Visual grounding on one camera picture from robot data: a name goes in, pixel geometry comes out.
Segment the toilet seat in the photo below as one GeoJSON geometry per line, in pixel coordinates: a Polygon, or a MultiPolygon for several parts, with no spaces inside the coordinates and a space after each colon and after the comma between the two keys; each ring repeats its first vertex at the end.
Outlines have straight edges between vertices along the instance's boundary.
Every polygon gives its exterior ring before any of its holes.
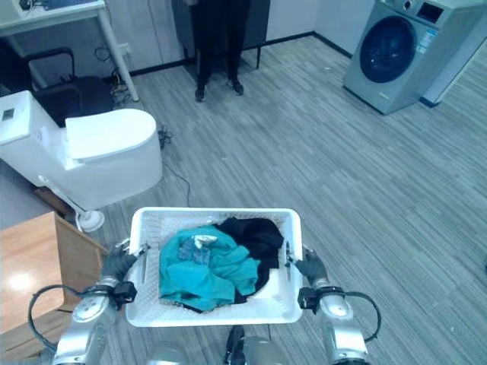
{"type": "Polygon", "coordinates": [[[152,115],[138,109],[67,118],[68,153],[74,160],[117,154],[144,144],[156,130],[152,115]]]}

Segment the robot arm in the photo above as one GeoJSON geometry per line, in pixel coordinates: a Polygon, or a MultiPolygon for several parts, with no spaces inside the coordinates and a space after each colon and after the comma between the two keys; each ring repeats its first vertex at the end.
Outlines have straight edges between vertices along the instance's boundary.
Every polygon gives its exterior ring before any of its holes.
{"type": "MultiPolygon", "coordinates": [[[[118,284],[110,278],[98,285],[118,284]]],[[[108,295],[84,297],[72,313],[69,329],[59,340],[53,365],[96,365],[105,349],[107,329],[115,324],[117,307],[108,295]]]]}
{"type": "Polygon", "coordinates": [[[332,286],[326,268],[317,254],[306,249],[304,261],[295,263],[298,270],[307,277],[312,287],[300,290],[299,303],[303,309],[312,309],[317,314],[319,326],[323,329],[323,340],[329,363],[332,365],[366,365],[366,341],[377,337],[381,317],[374,301],[362,293],[345,293],[341,287],[332,286]],[[370,300],[377,311],[377,330],[367,340],[355,324],[353,309],[346,297],[362,297],[370,300]]]}
{"type": "Polygon", "coordinates": [[[137,291],[123,282],[137,257],[126,255],[122,247],[114,249],[105,260],[101,279],[83,293],[83,299],[72,313],[69,329],[62,335],[53,365],[97,365],[106,345],[106,333],[115,324],[118,310],[134,300],[137,291]]]}

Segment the black shoe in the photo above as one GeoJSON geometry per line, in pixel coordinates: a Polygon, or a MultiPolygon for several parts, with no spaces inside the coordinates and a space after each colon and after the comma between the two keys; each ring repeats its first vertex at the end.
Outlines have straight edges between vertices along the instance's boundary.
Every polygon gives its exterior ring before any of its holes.
{"type": "Polygon", "coordinates": [[[234,80],[228,79],[228,86],[234,91],[234,93],[238,96],[244,95],[244,86],[238,81],[237,78],[234,80]]]}
{"type": "Polygon", "coordinates": [[[197,103],[202,103],[203,101],[205,101],[205,90],[205,85],[198,85],[198,87],[196,88],[195,99],[197,103]]]}

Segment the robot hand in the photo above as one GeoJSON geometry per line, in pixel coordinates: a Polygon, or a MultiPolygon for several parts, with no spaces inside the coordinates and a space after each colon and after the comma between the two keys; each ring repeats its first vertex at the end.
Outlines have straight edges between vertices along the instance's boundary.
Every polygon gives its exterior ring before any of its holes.
{"type": "Polygon", "coordinates": [[[328,284],[328,273],[326,272],[325,265],[318,257],[317,253],[304,248],[304,260],[296,261],[295,266],[299,272],[308,279],[310,284],[316,289],[317,287],[325,286],[328,284]]]}
{"type": "Polygon", "coordinates": [[[122,246],[118,246],[105,259],[101,269],[101,278],[115,278],[122,281],[135,261],[137,258],[134,255],[127,254],[122,246]]]}

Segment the white desk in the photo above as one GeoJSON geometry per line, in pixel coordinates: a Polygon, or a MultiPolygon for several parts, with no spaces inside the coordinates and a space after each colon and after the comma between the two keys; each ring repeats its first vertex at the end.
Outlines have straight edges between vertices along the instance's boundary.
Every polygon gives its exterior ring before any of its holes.
{"type": "Polygon", "coordinates": [[[52,25],[64,24],[71,21],[79,21],[91,17],[98,19],[98,23],[100,24],[100,28],[112,54],[113,61],[119,68],[119,72],[130,91],[132,99],[138,101],[137,91],[135,90],[127,65],[123,60],[122,53],[120,53],[115,34],[113,34],[112,27],[110,26],[107,6],[105,5],[104,0],[96,0],[95,2],[88,2],[87,4],[73,5],[49,11],[44,10],[41,6],[35,7],[30,11],[22,11],[20,18],[0,24],[0,37],[12,36],[29,30],[50,27],[52,25]]]}

